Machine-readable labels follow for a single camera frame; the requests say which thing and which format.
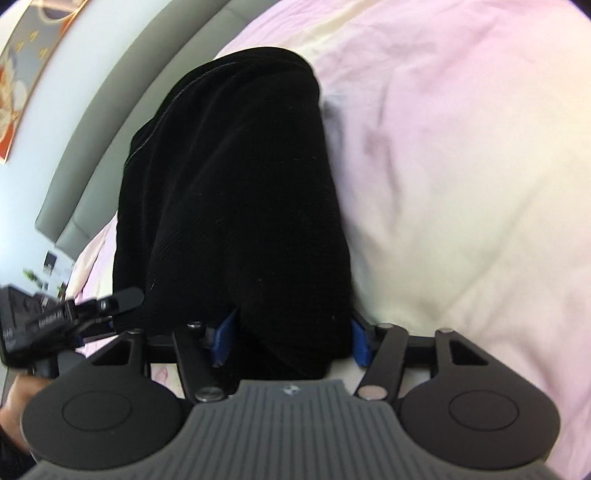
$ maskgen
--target metal screw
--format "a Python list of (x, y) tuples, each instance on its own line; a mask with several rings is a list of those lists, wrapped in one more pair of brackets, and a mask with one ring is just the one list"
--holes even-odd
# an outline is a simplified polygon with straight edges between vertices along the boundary
[(191, 322), (187, 324), (191, 330), (199, 330), (203, 328), (203, 322)]
[(226, 397), (219, 387), (202, 387), (195, 393), (195, 398), (203, 403), (212, 403), (223, 400)]
[(392, 323), (378, 323), (374, 327), (374, 331), (375, 331), (376, 336), (380, 340), (384, 340), (384, 338), (386, 337), (386, 334), (390, 331), (390, 329), (392, 327), (394, 327), (394, 325)]
[(187, 324), (187, 328), (189, 329), (192, 337), (201, 338), (205, 335), (207, 325), (205, 325), (203, 322), (191, 322)]
[(383, 400), (388, 396), (388, 390), (379, 385), (365, 385), (357, 390), (357, 395), (368, 401)]

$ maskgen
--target gray rubber pad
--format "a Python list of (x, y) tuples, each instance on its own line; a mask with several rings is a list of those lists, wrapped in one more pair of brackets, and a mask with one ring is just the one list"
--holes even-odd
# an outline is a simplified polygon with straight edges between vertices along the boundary
[(503, 472), (445, 463), (408, 438), (388, 405), (352, 397), (340, 380), (244, 381), (230, 400), (195, 406), (177, 437), (142, 462), (100, 472), (41, 462), (24, 478), (558, 480), (542, 461)]

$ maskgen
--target black fabric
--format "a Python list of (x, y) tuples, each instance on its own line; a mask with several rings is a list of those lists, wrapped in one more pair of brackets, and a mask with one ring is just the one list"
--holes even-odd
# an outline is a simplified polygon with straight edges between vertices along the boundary
[(22, 453), (0, 429), (0, 478), (16, 480), (35, 465), (33, 457)]
[(0, 15), (2, 15), (16, 0), (0, 0)]
[(591, 18), (591, 0), (572, 0), (587, 17)]
[(318, 378), (351, 352), (349, 251), (310, 66), (255, 48), (187, 74), (134, 136), (113, 287), (118, 319), (168, 333), (240, 309), (225, 374)]

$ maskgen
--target white bedding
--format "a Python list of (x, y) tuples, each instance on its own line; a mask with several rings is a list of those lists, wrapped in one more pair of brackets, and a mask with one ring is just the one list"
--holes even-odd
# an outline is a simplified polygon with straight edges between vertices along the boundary
[(584, 477), (591, 22), (567, 0), (282, 0), (221, 54), (263, 45), (321, 83), (360, 309), (453, 327), (539, 386), (549, 465)]

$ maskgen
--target wall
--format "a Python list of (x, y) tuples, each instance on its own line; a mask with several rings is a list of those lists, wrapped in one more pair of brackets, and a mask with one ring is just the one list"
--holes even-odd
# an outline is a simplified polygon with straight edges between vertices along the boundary
[[(28, 4), (20, 0), (0, 17), (0, 48)], [(53, 244), (35, 231), (34, 221), (56, 165), (57, 161), (38, 157), (19, 158), (0, 166), (0, 284), (12, 283), (30, 293), (37, 289), (24, 277), (22, 269), (32, 269), (42, 276), (45, 255), (53, 249)], [(65, 255), (59, 255), (59, 259), (71, 263)], [(52, 291), (56, 284), (57, 280), (51, 282), (50, 294), (56, 293)]]
[[(59, 255), (62, 267), (71, 264), (35, 230), (35, 219), (72, 132), (119, 60), (114, 52), (125, 52), (169, 2), (91, 1), (48, 62), (30, 97), (11, 158), (0, 165), (0, 284), (36, 290), (22, 270), (41, 276), (48, 250)], [(29, 3), (18, 0), (0, 17), (0, 49)], [(113, 102), (103, 106), (105, 112), (117, 108)]]

